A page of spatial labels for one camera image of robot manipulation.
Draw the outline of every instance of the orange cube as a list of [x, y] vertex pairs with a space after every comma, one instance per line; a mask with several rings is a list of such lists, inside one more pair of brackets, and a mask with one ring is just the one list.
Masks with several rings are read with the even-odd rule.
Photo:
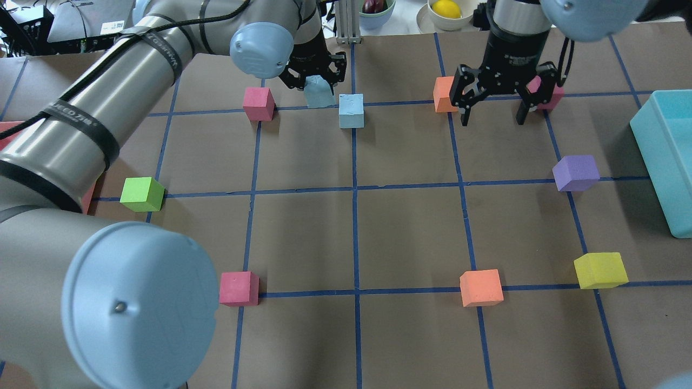
[[488, 307], [504, 301], [497, 269], [467, 271], [459, 277], [459, 287], [465, 307]]
[[435, 88], [432, 90], [432, 97], [435, 99], [435, 112], [456, 112], [457, 107], [452, 105], [449, 98], [449, 91], [452, 89], [454, 76], [438, 77], [435, 80]]

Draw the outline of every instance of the grid line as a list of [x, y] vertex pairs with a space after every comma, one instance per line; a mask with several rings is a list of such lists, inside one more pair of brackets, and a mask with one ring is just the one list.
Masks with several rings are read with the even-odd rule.
[[608, 35], [608, 39], [610, 40], [610, 45], [612, 46], [613, 51], [615, 52], [615, 56], [617, 57], [617, 61], [620, 63], [620, 68], [622, 69], [622, 73], [625, 75], [625, 80], [627, 80], [627, 85], [630, 87], [630, 94], [635, 99], [635, 102], [637, 103], [637, 108], [641, 108], [641, 102], [639, 101], [639, 96], [637, 95], [637, 90], [635, 89], [635, 85], [632, 83], [632, 79], [630, 78], [629, 72], [627, 72], [627, 67], [625, 66], [625, 61], [623, 61], [622, 56], [620, 56], [620, 50], [617, 49], [617, 44], [615, 44], [615, 39], [613, 39], [612, 35]]
[[12, 98], [15, 96], [15, 92], [17, 91], [17, 87], [19, 86], [19, 81], [21, 81], [21, 77], [24, 75], [24, 69], [26, 69], [27, 63], [29, 63], [29, 59], [24, 58], [24, 63], [21, 65], [19, 74], [17, 74], [15, 84], [12, 86], [12, 90], [10, 91], [10, 94], [7, 96], [7, 102], [5, 103], [5, 107], [2, 109], [2, 112], [0, 113], [0, 122], [5, 118], [7, 110], [10, 108], [10, 102], [12, 101]]
[[[253, 181], [250, 194], [250, 208], [248, 210], [248, 225], [245, 234], [245, 253], [243, 255], [243, 271], [247, 271], [250, 266], [250, 249], [252, 244], [253, 234], [253, 219], [255, 216], [255, 195], [257, 192], [257, 172], [260, 164], [260, 143], [262, 140], [262, 122], [257, 124], [257, 133], [255, 134], [255, 157], [253, 161]], [[233, 358], [233, 375], [231, 378], [230, 387], [236, 389], [238, 386], [238, 369], [240, 368], [240, 346], [243, 337], [243, 318], [245, 309], [238, 308], [238, 319], [235, 330], [235, 352]]]
[[[439, 70], [442, 77], [445, 77], [444, 61], [442, 59], [442, 48], [439, 45], [437, 33], [433, 34], [435, 38], [435, 48], [437, 49], [437, 61], [439, 62]], [[466, 205], [466, 189], [464, 189], [464, 175], [459, 162], [459, 150], [457, 148], [457, 137], [454, 132], [454, 120], [452, 113], [447, 113], [447, 124], [449, 126], [449, 136], [452, 143], [452, 155], [454, 156], [454, 166], [457, 171], [457, 184], [459, 186], [459, 197], [462, 206], [462, 215], [464, 217], [464, 230], [466, 232], [466, 246], [468, 248], [468, 258], [471, 263], [471, 270], [476, 270], [475, 251], [473, 250], [473, 236], [471, 235], [471, 222], [468, 218], [468, 208]], [[483, 352], [483, 364], [485, 367], [485, 377], [488, 389], [493, 389], [493, 373], [490, 365], [490, 351], [488, 350], [488, 339], [485, 332], [485, 320], [483, 319], [483, 308], [477, 307], [476, 314], [478, 316], [478, 331], [480, 335], [481, 350]]]
[[[555, 131], [550, 120], [550, 115], [547, 111], [544, 111], [545, 123], [548, 128], [548, 133], [550, 135], [551, 142], [553, 143], [553, 148], [555, 151], [555, 157], [559, 161], [561, 160], [560, 147], [558, 146], [557, 140], [555, 138]], [[576, 232], [579, 236], [579, 243], [581, 244], [581, 250], [584, 254], [588, 253], [588, 247], [586, 245], [586, 239], [584, 238], [584, 232], [581, 228], [581, 221], [579, 220], [579, 212], [576, 209], [576, 204], [574, 203], [574, 197], [571, 192], [567, 192], [567, 200], [570, 203], [570, 209], [572, 210], [572, 218], [574, 219], [574, 225], [576, 226]], [[608, 344], [608, 352], [610, 353], [610, 360], [612, 361], [612, 366], [615, 371], [615, 377], [617, 378], [618, 388], [625, 389], [625, 382], [622, 377], [622, 371], [620, 370], [620, 364], [617, 360], [617, 353], [615, 352], [615, 346], [612, 342], [612, 337], [610, 335], [610, 327], [608, 326], [608, 319], [606, 318], [606, 312], [603, 309], [603, 303], [601, 302], [601, 295], [598, 289], [594, 290], [594, 299], [596, 300], [596, 305], [599, 310], [599, 318], [601, 319], [601, 326], [603, 327], [603, 335], [605, 336], [605, 342]]]
[[[591, 98], [591, 97], [611, 97], [611, 96], [632, 96], [632, 95], [646, 95], [651, 94], [653, 91], [630, 91], [630, 92], [594, 92], [594, 93], [566, 93], [563, 98]], [[517, 95], [507, 95], [507, 96], [489, 96], [484, 101], [503, 101], [503, 100], [521, 100], [520, 96]], [[434, 100], [401, 100], [401, 101], [380, 101], [380, 102], [364, 102], [364, 107], [391, 107], [397, 105], [427, 105], [434, 104]], [[304, 111], [310, 109], [337, 109], [339, 104], [330, 105], [328, 107], [311, 108], [306, 105], [296, 105], [288, 107], [276, 107], [276, 111]], [[207, 111], [179, 111], [173, 112], [173, 116], [189, 116], [189, 115], [216, 115], [216, 114], [240, 114], [244, 110], [241, 108], [237, 109], [211, 109]], [[149, 114], [150, 118], [168, 116], [167, 112], [154, 112]]]
[[[173, 111], [175, 110], [175, 103], [178, 100], [178, 90], [180, 89], [180, 79], [176, 80], [175, 87], [173, 88], [173, 97], [171, 98], [171, 105], [168, 108], [168, 114], [166, 119], [166, 128], [163, 132], [163, 140], [161, 141], [161, 149], [158, 152], [158, 160], [156, 162], [156, 173], [154, 174], [154, 179], [158, 182], [161, 178], [161, 167], [163, 166], [163, 156], [166, 153], [166, 145], [168, 144], [168, 134], [171, 130], [171, 122], [173, 121]], [[152, 222], [152, 212], [147, 212], [146, 223]]]
[[[601, 177], [600, 181], [648, 181], [648, 176], [625, 176], [625, 177]], [[533, 185], [555, 183], [554, 179], [525, 179], [525, 180], [497, 180], [497, 181], [465, 181], [464, 186], [501, 186], [501, 185]], [[392, 185], [368, 185], [359, 186], [361, 190], [396, 190], [396, 189], [424, 189], [424, 188], [455, 188], [459, 184], [456, 182], [441, 183], [404, 183]], [[335, 186], [324, 188], [295, 188], [295, 189], [266, 189], [266, 190], [239, 190], [236, 192], [191, 192], [191, 193], [166, 193], [166, 199], [184, 199], [195, 197], [230, 197], [248, 195], [287, 195], [291, 193], [315, 193], [315, 192], [351, 192], [351, 186]], [[120, 197], [95, 197], [93, 201], [117, 202]]]
[[[351, 94], [356, 93], [356, 44], [351, 43]], [[351, 169], [353, 185], [353, 285], [354, 317], [356, 328], [356, 387], [363, 389], [363, 348], [361, 344], [361, 270], [360, 250], [358, 248], [358, 134], [351, 128]]]
[[[646, 288], [646, 287], [690, 287], [692, 280], [660, 280], [660, 281], [632, 281], [616, 287], [618, 288]], [[580, 289], [579, 284], [525, 284], [503, 285], [506, 292], [521, 291], [556, 291]], [[298, 298], [316, 296], [373, 296], [394, 294], [434, 294], [434, 293], [459, 293], [459, 287], [420, 287], [420, 288], [384, 288], [384, 289], [326, 289], [317, 291], [277, 291], [261, 293], [260, 298]]]

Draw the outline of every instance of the teal plastic bin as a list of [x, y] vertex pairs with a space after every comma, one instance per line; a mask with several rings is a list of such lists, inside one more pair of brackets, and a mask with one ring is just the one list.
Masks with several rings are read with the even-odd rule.
[[656, 91], [630, 122], [674, 237], [692, 237], [692, 90]]

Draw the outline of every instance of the green cube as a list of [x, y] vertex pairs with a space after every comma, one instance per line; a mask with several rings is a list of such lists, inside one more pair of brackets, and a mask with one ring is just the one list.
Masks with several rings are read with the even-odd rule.
[[135, 212], [161, 210], [165, 188], [151, 177], [125, 179], [120, 203]]

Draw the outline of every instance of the black strap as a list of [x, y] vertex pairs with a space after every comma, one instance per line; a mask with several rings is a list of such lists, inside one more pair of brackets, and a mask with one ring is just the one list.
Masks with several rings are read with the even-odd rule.
[[[163, 19], [163, 20], [166, 20], [166, 21], [168, 21], [168, 22], [170, 22], [170, 23], [176, 23], [175, 20], [169, 18], [169, 17], [166, 16], [166, 15], [162, 15], [162, 14], [148, 14], [147, 16], [155, 16], [155, 17], [159, 17], [159, 18], [161, 18], [161, 19]], [[182, 26], [182, 27], [179, 27], [179, 28], [180, 28], [180, 31], [182, 31], [183, 34], [185, 35], [185, 37], [188, 39], [188, 42], [190, 43], [190, 47], [192, 48], [192, 56], [194, 57], [194, 54], [195, 54], [196, 51], [195, 51], [195, 49], [194, 49], [194, 42], [192, 41], [192, 37], [190, 36], [190, 33], [188, 32], [188, 27], [187, 27], [187, 26]]]
[[82, 207], [62, 189], [38, 174], [21, 166], [0, 160], [0, 176], [7, 177], [46, 197], [62, 210], [82, 213]]
[[30, 210], [39, 209], [39, 206], [16, 206], [6, 210], [0, 210], [0, 224]]
[[[199, 18], [204, 19], [205, 15], [207, 13], [207, 7], [209, 6], [209, 0], [204, 0], [202, 1], [202, 7], [199, 9]], [[207, 32], [204, 27], [204, 23], [199, 24], [199, 35], [202, 38], [202, 44], [204, 45], [204, 48], [207, 50], [207, 53], [216, 55], [212, 48], [209, 46], [209, 41], [207, 40]]]
[[43, 112], [88, 136], [103, 152], [106, 170], [118, 159], [120, 145], [115, 136], [97, 118], [63, 100], [50, 103]]
[[183, 74], [183, 62], [180, 59], [180, 55], [175, 51], [173, 46], [166, 41], [166, 39], [156, 31], [149, 31], [142, 36], [142, 40], [147, 42], [149, 46], [155, 48], [163, 55], [163, 57], [168, 61], [168, 64], [173, 69], [173, 84], [180, 78]]

